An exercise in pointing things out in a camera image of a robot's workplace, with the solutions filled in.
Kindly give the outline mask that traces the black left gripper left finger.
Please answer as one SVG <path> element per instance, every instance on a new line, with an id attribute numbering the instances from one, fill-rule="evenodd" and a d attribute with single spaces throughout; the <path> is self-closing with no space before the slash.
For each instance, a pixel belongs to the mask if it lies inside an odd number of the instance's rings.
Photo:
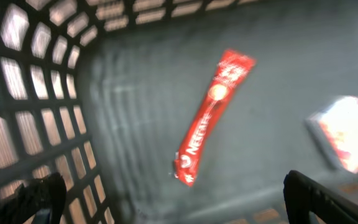
<path id="1" fill-rule="evenodd" d="M 25 223 L 31 217 L 34 223 L 59 224 L 66 197 L 67 188 L 60 173 L 31 179 L 27 186 L 20 185 L 13 195 L 0 201 L 0 224 Z"/>

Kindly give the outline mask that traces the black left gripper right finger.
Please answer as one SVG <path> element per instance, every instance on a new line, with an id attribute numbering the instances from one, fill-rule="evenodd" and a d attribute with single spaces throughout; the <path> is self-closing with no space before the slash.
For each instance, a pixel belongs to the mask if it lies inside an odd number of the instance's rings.
<path id="1" fill-rule="evenodd" d="M 290 224 L 310 224 L 310 213 L 325 223 L 358 224 L 358 205 L 313 179 L 291 170 L 283 181 Z"/>

